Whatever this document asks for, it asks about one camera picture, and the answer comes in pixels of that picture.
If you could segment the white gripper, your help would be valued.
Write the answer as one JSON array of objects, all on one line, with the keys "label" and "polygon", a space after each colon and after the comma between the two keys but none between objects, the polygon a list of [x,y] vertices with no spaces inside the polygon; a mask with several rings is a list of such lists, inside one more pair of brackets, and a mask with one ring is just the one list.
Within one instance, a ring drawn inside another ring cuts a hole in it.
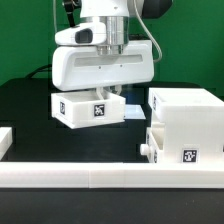
[{"label": "white gripper", "polygon": [[98,53],[106,40],[102,22],[81,23],[55,34],[59,47],[52,59],[52,81],[62,91],[96,88],[99,100],[104,100],[101,87],[112,87],[120,95],[125,84],[144,83],[154,76],[152,42],[129,41],[121,54]]}]

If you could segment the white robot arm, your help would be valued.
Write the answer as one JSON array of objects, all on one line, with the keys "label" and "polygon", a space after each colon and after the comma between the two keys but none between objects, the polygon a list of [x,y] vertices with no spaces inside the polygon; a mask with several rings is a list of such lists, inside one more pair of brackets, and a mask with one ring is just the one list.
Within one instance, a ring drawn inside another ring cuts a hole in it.
[{"label": "white robot arm", "polygon": [[129,20],[157,19],[173,0],[64,0],[70,27],[55,34],[52,81],[62,91],[121,87],[154,76],[153,37],[129,36]]}]

